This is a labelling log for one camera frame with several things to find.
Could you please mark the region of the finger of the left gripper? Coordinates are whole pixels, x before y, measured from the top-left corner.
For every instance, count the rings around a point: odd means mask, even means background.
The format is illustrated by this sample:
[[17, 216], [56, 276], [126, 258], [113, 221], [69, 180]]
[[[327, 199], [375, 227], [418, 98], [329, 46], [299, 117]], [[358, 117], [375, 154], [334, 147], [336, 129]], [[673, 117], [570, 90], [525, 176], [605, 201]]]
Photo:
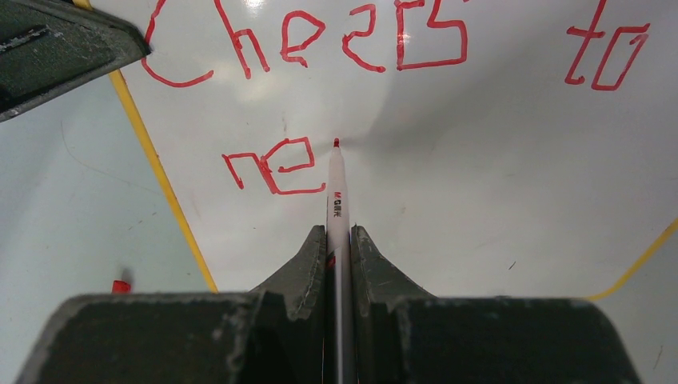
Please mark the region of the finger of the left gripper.
[[1, 120], [141, 60], [133, 24], [67, 1], [1, 3]]

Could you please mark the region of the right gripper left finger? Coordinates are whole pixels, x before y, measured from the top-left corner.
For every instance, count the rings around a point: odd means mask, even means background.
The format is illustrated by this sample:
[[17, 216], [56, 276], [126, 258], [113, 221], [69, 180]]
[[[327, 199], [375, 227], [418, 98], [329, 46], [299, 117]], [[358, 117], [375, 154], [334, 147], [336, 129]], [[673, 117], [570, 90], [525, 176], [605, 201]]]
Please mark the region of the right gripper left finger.
[[20, 383], [319, 383], [326, 234], [246, 292], [86, 294], [52, 314]]

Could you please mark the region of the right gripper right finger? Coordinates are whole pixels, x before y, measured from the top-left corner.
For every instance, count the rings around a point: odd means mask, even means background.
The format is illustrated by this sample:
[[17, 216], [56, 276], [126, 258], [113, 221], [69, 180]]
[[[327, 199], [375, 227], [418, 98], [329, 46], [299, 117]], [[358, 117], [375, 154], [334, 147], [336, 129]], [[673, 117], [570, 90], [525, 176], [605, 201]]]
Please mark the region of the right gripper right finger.
[[354, 226], [362, 383], [638, 383], [608, 317], [575, 298], [443, 298], [396, 268]]

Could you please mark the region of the red marker pen body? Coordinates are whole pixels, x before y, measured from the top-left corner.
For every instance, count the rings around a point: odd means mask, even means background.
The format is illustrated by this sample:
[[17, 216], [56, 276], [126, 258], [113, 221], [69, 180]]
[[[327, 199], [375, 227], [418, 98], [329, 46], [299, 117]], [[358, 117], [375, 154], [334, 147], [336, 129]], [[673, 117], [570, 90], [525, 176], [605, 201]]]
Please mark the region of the red marker pen body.
[[329, 159], [326, 215], [325, 383], [356, 383], [348, 190], [340, 140]]

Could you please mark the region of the red marker cap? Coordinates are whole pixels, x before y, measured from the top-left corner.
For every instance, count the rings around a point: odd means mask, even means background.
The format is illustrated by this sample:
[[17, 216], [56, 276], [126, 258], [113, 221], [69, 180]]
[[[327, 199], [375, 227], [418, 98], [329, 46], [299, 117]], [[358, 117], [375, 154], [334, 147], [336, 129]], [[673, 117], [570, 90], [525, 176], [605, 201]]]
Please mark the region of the red marker cap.
[[132, 286], [123, 280], [114, 280], [111, 286], [112, 294], [129, 294], [132, 291]]

